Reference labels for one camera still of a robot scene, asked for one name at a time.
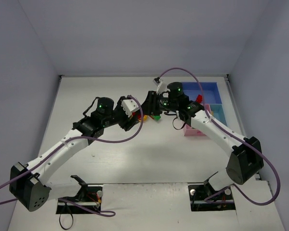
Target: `gray wall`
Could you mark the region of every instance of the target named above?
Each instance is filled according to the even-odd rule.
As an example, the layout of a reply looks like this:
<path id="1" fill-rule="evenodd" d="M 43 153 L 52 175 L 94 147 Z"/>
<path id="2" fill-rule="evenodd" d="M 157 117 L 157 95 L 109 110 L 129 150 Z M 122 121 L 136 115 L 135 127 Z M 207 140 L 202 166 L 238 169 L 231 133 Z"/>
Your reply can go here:
<path id="1" fill-rule="evenodd" d="M 280 174 L 276 205 L 289 231 L 289 1 L 269 3 L 230 82 L 247 134 L 261 140 L 263 153 Z M 275 190 L 267 165 L 261 174 Z"/>
<path id="2" fill-rule="evenodd" d="M 20 4 L 0 0 L 0 184 L 14 163 L 37 155 L 57 87 L 57 73 Z M 0 191 L 0 201 L 11 198 L 8 187 Z M 0 231 L 13 208 L 0 206 Z"/>
<path id="3" fill-rule="evenodd" d="M 269 0 L 20 0 L 59 74 L 228 74 Z"/>

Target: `black bracket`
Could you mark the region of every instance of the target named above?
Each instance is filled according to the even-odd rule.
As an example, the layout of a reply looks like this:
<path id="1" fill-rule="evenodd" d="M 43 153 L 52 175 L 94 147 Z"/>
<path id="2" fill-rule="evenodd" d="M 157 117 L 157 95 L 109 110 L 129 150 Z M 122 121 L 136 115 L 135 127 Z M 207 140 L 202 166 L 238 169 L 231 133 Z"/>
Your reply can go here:
<path id="1" fill-rule="evenodd" d="M 261 152 L 260 142 L 257 138 L 251 137 L 244 140 Z M 233 147 L 226 171 L 230 179 L 236 184 L 242 185 L 261 168 L 263 168 L 263 159 L 252 149 L 242 144 Z"/>
<path id="2" fill-rule="evenodd" d="M 160 98 L 161 96 L 157 95 L 156 91 L 151 90 L 148 92 L 144 103 L 141 105 L 144 115 L 159 116 L 162 114 L 159 103 Z"/>
<path id="3" fill-rule="evenodd" d="M 10 179 L 27 172 L 27 166 L 21 163 L 11 168 Z M 44 186 L 38 179 L 39 174 L 29 173 L 10 184 L 10 192 L 29 210 L 33 212 L 46 203 L 51 188 Z"/>

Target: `cable connector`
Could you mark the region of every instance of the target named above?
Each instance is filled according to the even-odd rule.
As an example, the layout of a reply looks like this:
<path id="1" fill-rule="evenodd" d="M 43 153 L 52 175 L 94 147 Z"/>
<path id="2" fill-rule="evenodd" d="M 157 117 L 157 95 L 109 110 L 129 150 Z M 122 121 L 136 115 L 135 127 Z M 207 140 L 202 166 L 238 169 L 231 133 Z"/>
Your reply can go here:
<path id="1" fill-rule="evenodd" d="M 213 119 L 216 119 L 214 116 L 210 115 L 209 121 L 211 122 Z"/>
<path id="2" fill-rule="evenodd" d="M 159 81 L 159 84 L 158 84 L 158 89 L 156 91 L 156 93 L 158 95 L 162 94 L 163 92 L 165 92 L 167 89 L 167 85 L 163 82 L 163 80 L 160 80 Z"/>
<path id="3" fill-rule="evenodd" d="M 156 86 L 158 86 L 159 83 L 160 83 L 160 80 L 159 80 L 159 79 L 160 79 L 160 78 L 157 77 L 157 78 L 155 78 L 155 79 L 153 80 L 153 82 L 154 82 L 154 84 L 155 84 Z"/>
<path id="4" fill-rule="evenodd" d="M 181 119 L 180 119 L 179 111 L 175 111 L 175 113 L 176 113 L 176 115 L 177 115 L 178 120 L 181 120 Z"/>

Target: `black cable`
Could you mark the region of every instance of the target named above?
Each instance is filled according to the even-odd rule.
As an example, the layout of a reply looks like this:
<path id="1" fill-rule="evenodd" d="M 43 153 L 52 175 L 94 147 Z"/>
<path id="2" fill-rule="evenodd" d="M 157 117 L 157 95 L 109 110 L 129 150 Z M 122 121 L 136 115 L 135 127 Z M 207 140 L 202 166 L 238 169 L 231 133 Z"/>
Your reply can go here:
<path id="1" fill-rule="evenodd" d="M 165 94 L 165 93 L 168 93 L 169 91 L 163 91 L 162 93 L 161 93 L 161 95 L 163 96 L 163 94 Z"/>
<path id="2" fill-rule="evenodd" d="M 87 117 L 86 113 L 93 107 L 95 101 L 96 101 L 97 99 L 99 99 L 99 98 L 100 98 L 100 97 L 96 97 L 96 98 L 93 100 L 93 102 L 91 103 L 91 105 L 82 113 L 85 117 Z"/>
<path id="3" fill-rule="evenodd" d="M 177 114 L 169 114 L 169 112 L 164 112 L 164 115 L 166 115 L 166 116 L 175 116 L 175 115 L 177 115 Z"/>
<path id="4" fill-rule="evenodd" d="M 177 118 L 178 118 L 178 117 L 176 117 L 176 118 L 173 119 L 173 121 L 172 121 L 172 126 L 173 126 L 173 128 L 176 129 L 176 130 L 181 130 L 181 129 L 184 128 L 184 126 L 186 125 L 186 123 L 184 123 L 181 128 L 176 128 L 173 123 L 174 123 L 174 121 L 175 121 Z"/>
<path id="5" fill-rule="evenodd" d="M 192 211 L 194 210 L 195 198 L 196 198 L 196 192 L 195 192 L 194 195 L 193 195 Z"/>
<path id="6" fill-rule="evenodd" d="M 68 213 L 69 213 L 69 214 L 71 215 L 71 217 L 72 217 L 72 224 L 71 224 L 71 226 L 70 226 L 69 228 L 63 227 L 63 225 L 62 225 L 62 223 L 61 223 L 61 215 L 62 215 L 62 213 L 64 212 L 65 209 L 68 211 Z M 63 230 L 69 230 L 69 229 L 73 226 L 73 224 L 74 224 L 74 217 L 73 217 L 72 211 L 71 211 L 70 208 L 68 207 L 67 203 L 65 203 L 64 207 L 63 207 L 62 210 L 61 210 L 60 217 L 59 217 L 59 224 L 60 224 L 60 226 L 61 226 L 61 228 L 62 228 Z"/>

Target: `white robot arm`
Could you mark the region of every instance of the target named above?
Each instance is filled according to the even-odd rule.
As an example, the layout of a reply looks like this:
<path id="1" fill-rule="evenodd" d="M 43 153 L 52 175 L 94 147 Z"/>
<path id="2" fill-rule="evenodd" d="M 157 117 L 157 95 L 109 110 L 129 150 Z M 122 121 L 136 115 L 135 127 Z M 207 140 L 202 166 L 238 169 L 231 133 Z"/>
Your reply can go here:
<path id="1" fill-rule="evenodd" d="M 149 91 L 146 100 L 141 105 L 144 115 L 160 115 L 164 112 L 175 112 L 180 119 L 193 128 L 197 128 L 216 142 L 228 155 L 229 162 L 226 168 L 204 181 L 207 187 L 208 196 L 216 191 L 223 189 L 233 183 L 243 184 L 263 167 L 263 159 L 255 152 L 240 142 L 234 140 L 212 123 L 212 116 L 207 117 L 204 107 L 190 101 L 183 92 L 182 83 L 174 82 L 167 86 L 168 91 L 164 91 L 165 84 L 158 83 L 157 91 Z M 11 193 L 29 210 L 35 211 L 40 208 L 47 200 L 56 199 L 63 196 L 75 196 L 82 188 L 83 183 L 77 176 L 72 176 L 76 180 L 68 179 L 67 182 L 49 182 L 54 172 L 62 166 L 69 158 L 80 150 L 89 146 L 93 141 L 88 139 L 75 139 L 73 137 L 92 137 L 98 138 L 104 133 L 104 129 L 119 124 L 125 131 L 130 130 L 138 123 L 140 114 L 137 103 L 132 99 L 121 97 L 115 109 L 114 102 L 109 98 L 98 98 L 95 111 L 87 116 L 86 113 L 92 105 L 83 113 L 84 118 L 73 124 L 70 130 L 54 147 L 30 161 L 25 166 L 17 163 L 11 169 L 11 179 L 28 171 L 47 158 L 59 145 L 61 148 L 53 154 L 47 161 L 38 168 L 10 184 Z M 261 151 L 260 142 L 252 137 L 247 139 L 234 133 L 222 123 L 217 123 L 230 133 L 245 140 L 247 143 Z"/>

